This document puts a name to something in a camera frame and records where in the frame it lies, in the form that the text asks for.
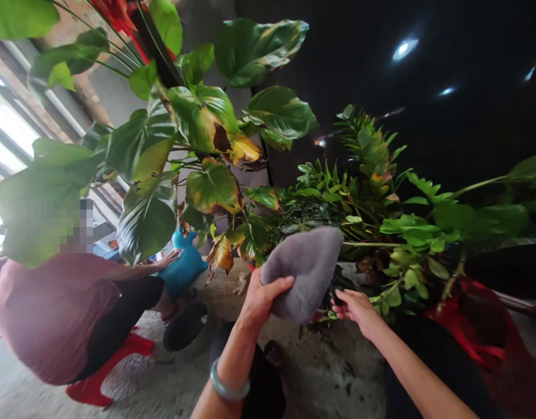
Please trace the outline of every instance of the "pink shirt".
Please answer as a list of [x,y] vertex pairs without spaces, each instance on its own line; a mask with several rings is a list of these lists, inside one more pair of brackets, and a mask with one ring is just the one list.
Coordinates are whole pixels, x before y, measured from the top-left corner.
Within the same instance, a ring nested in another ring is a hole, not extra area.
[[74,380],[87,364],[97,321],[119,298],[104,278],[119,265],[94,254],[57,254],[36,269],[9,260],[0,271],[0,332],[46,383]]

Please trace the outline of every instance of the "bracelet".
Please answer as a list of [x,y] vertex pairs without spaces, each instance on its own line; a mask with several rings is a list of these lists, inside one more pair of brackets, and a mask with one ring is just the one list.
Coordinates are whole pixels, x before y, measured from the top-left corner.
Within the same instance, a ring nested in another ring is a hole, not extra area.
[[228,402],[242,402],[244,398],[248,395],[250,391],[250,380],[246,382],[244,388],[240,391],[233,390],[225,386],[221,382],[219,375],[217,374],[217,364],[219,363],[219,358],[217,358],[211,366],[210,379],[211,384],[215,389],[215,392]]

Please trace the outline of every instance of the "forearm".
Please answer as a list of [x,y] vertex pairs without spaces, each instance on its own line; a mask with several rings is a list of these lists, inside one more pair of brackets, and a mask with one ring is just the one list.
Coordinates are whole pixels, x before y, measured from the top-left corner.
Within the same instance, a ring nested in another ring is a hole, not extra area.
[[425,419],[477,418],[389,327],[379,328],[372,341]]
[[[217,364],[219,379],[227,387],[239,390],[249,380],[257,338],[258,332],[251,330],[239,318]],[[209,380],[191,419],[240,418],[242,405],[242,402],[231,403],[221,398]]]
[[150,276],[159,272],[159,270],[157,265],[138,265],[133,268],[131,266],[118,266],[118,268],[111,271],[105,279],[115,281],[132,280]]

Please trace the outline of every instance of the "black pants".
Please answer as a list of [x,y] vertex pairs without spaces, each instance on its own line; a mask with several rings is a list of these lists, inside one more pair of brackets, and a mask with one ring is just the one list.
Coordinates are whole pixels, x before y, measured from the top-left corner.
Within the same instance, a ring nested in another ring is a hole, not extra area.
[[163,292],[164,281],[156,276],[146,276],[115,281],[115,285],[122,295],[95,325],[87,344],[87,364],[72,382],[93,375],[112,358],[144,311],[157,305]]
[[[221,356],[233,325],[228,323],[219,331],[211,351],[211,364]],[[446,329],[433,320],[416,316],[399,317],[392,329],[479,418],[502,417],[478,367]],[[422,417],[388,363],[384,366],[384,385],[387,418]],[[256,345],[250,393],[244,400],[242,418],[277,419],[284,412],[285,396],[279,372]]]

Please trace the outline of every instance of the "person's arm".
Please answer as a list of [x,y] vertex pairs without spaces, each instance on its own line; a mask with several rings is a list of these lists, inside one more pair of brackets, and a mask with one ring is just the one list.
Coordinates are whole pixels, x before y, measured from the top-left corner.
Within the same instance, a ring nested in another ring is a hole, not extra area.
[[361,333],[386,358],[425,419],[477,419],[471,409],[388,327],[365,294],[352,290],[337,290],[336,294],[345,302],[343,306],[333,307],[337,316],[359,325]]
[[[217,364],[219,379],[233,390],[244,388],[249,379],[256,341],[262,326],[269,320],[274,298],[291,288],[294,282],[294,278],[289,276],[262,285],[260,273],[261,269],[252,273],[239,319]],[[191,419],[237,419],[242,410],[243,402],[232,403],[221,398],[208,380]]]
[[118,268],[115,268],[109,272],[104,279],[123,281],[150,276],[157,272],[161,272],[163,269],[177,260],[179,256],[180,253],[177,253],[176,250],[173,250],[165,258],[152,265],[138,265],[133,268],[131,266],[120,265]]

